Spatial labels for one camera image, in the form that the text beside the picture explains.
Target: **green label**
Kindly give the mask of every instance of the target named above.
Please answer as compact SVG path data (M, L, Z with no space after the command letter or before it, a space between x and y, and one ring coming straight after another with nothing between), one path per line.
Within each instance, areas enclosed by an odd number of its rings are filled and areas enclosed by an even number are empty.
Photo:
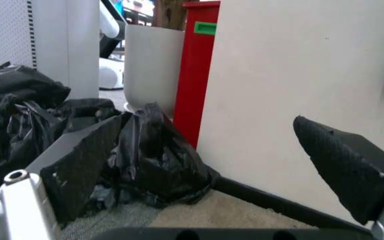
M196 34L206 34L206 35L214 36L216 35L216 26L217 26L217 23L196 21L195 29L193 32Z

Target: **floor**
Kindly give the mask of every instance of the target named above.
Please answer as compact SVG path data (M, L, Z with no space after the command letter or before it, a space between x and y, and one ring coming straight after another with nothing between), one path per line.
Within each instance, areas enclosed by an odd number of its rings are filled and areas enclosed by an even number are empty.
M123 90L100 91L99 95L111 99L118 110L123 110L126 102ZM93 217L78 218L62 231L61 239L88 240L120 227L313 228L271 209L212 190L194 205L177 204L156 209L136 202L101 211Z

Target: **pegboard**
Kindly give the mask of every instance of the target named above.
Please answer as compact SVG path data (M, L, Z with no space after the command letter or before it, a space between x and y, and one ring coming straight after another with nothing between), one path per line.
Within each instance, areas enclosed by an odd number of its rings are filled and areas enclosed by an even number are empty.
M30 0L0 0L0 65L36 68L34 23Z

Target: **red box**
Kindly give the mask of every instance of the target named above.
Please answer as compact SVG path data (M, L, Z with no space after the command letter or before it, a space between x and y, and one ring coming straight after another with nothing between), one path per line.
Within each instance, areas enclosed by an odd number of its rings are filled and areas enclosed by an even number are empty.
M197 147L206 98L220 1L185 2L186 31L181 56L174 125Z

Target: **white pot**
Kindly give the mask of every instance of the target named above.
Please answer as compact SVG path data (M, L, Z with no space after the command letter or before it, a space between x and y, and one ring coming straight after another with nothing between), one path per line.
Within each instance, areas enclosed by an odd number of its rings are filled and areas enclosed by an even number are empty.
M173 115L184 38L183 31L126 26L124 93L131 109L158 102Z

